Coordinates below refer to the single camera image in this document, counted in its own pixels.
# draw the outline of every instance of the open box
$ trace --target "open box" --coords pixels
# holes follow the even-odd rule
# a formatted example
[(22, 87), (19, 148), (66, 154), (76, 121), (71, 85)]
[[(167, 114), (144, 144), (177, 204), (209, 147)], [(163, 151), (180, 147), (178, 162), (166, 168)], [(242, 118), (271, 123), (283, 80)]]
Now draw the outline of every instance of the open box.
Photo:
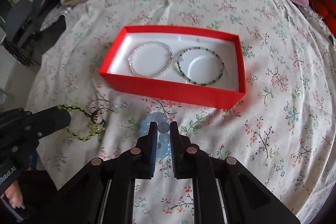
[[(174, 62), (167, 73), (156, 79), (138, 77), (131, 71), (128, 57), (136, 47), (148, 41), (160, 41), (169, 45), (174, 56), (189, 47), (208, 48), (222, 58), (225, 64), (223, 76), (212, 85), (194, 85), (183, 78)], [(137, 52), (138, 61), (134, 66), (147, 72), (142, 73), (144, 75), (160, 71), (160, 66), (167, 62), (164, 55), (168, 51), (163, 46), (154, 46), (148, 46), (147, 49), (143, 47), (142, 52)], [(181, 67), (195, 81), (197, 78), (199, 81), (208, 80), (218, 75), (220, 70), (219, 66), (214, 65), (215, 61), (211, 53), (206, 51), (190, 51), (184, 55)], [(106, 55), (99, 74), (112, 88), (120, 92), (221, 109), (230, 109), (246, 94), (239, 36), (194, 27), (124, 27)]]

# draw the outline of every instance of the person's hand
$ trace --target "person's hand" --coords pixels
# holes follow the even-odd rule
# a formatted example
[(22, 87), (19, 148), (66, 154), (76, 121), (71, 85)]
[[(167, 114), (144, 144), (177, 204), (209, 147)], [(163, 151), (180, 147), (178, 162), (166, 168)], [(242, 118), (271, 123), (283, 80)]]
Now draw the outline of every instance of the person's hand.
[(17, 180), (7, 188), (4, 194), (9, 199), (9, 203), (13, 208), (21, 207), (23, 203), (23, 197)]

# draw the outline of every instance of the floral tablecloth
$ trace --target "floral tablecloth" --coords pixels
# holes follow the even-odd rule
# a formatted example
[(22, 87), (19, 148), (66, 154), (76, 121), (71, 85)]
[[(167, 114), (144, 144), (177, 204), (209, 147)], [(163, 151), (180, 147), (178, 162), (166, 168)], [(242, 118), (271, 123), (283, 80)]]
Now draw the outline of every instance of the floral tablecloth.
[[(181, 133), (212, 156), (236, 157), (302, 223), (309, 223), (335, 183), (336, 55), (327, 35), (289, 0), (90, 0), (76, 6), (67, 29), (42, 60), (27, 108), (77, 104), (107, 107), (104, 134), (86, 142), (61, 131), (38, 153), (59, 188), (91, 158), (117, 157), (134, 146), (139, 122), (165, 112)], [(124, 25), (184, 25), (238, 34), (247, 94), (229, 109), (119, 93), (97, 74)], [(89, 119), (72, 114), (86, 136)], [(137, 181), (134, 223), (193, 223), (190, 180), (173, 178), (171, 156), (157, 159), (150, 181)]]

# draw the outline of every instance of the copper rivet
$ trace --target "copper rivet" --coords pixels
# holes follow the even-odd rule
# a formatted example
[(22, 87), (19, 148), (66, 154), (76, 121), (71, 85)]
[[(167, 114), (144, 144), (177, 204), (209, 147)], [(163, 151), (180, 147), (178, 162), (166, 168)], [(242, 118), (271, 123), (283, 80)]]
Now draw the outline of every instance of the copper rivet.
[(132, 153), (133, 155), (140, 154), (140, 152), (141, 152), (141, 149), (140, 149), (140, 148), (135, 147), (135, 148), (132, 148), (132, 149), (131, 149), (131, 153)]
[(91, 164), (94, 165), (94, 166), (100, 165), (101, 164), (101, 159), (100, 158), (94, 158), (91, 161)]
[(226, 162), (231, 165), (235, 165), (237, 163), (237, 160), (234, 157), (228, 157), (226, 159)]
[(188, 147), (187, 148), (187, 152), (189, 153), (189, 154), (195, 154), (196, 152), (197, 152), (197, 148), (195, 148), (195, 147)]

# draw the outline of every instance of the clear crystal bracelet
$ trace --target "clear crystal bracelet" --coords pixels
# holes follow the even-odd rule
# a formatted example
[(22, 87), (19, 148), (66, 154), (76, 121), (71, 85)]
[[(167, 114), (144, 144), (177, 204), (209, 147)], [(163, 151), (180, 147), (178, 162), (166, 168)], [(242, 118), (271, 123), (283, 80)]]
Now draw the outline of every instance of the clear crystal bracelet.
[[(180, 62), (183, 61), (183, 58), (182, 58), (182, 55), (186, 52), (189, 52), (189, 51), (192, 51), (192, 50), (205, 50), (207, 52), (210, 52), (212, 53), (214, 56), (216, 56), (218, 58), (218, 60), (221, 62), (221, 65), (222, 65), (222, 68), (220, 70), (220, 74), (212, 81), (208, 82), (208, 83), (197, 83), (193, 80), (191, 80), (188, 76), (186, 76), (186, 74), (182, 71), (181, 69), (181, 65), (180, 65)], [(211, 85), (213, 83), (215, 83), (216, 81), (218, 81), (222, 76), (223, 76), (223, 71), (224, 71), (224, 62), (222, 60), (222, 58), (217, 54), (215, 53), (214, 51), (212, 50), (209, 50), (208, 48), (204, 48), (204, 47), (190, 47), (190, 48), (187, 48), (185, 49), (183, 52), (181, 52), (177, 59), (177, 66), (178, 66), (178, 70), (180, 71), (180, 73), (182, 74), (182, 76), (187, 79), (190, 83), (193, 83), (194, 85)]]
[[(167, 50), (169, 50), (169, 53), (170, 53), (170, 59), (169, 59), (169, 62), (168, 62), (168, 65), (167, 67), (165, 67), (162, 71), (160, 71), (158, 74), (156, 75), (151, 75), (151, 76), (148, 76), (148, 75), (142, 75), (140, 73), (138, 73), (134, 66), (133, 66), (133, 60), (134, 60), (134, 56), (135, 54), (137, 53), (137, 51), (139, 51), (141, 48), (147, 46), (147, 45), (152, 45), (152, 44), (156, 44), (156, 45), (161, 45), (163, 47), (165, 47)], [(151, 41), (151, 42), (146, 42), (145, 44), (142, 44), (140, 45), (139, 47), (136, 47), (133, 52), (130, 54), (130, 56), (128, 57), (128, 62), (129, 62), (129, 67), (131, 69), (131, 71), (135, 74), (135, 75), (138, 75), (140, 77), (145, 77), (145, 78), (157, 78), (163, 74), (165, 74), (170, 68), (171, 66), (173, 65), (173, 62), (174, 62), (174, 59), (173, 59), (173, 50), (171, 47), (169, 47), (167, 44), (165, 43), (162, 43), (162, 42), (159, 42), (159, 41)]]

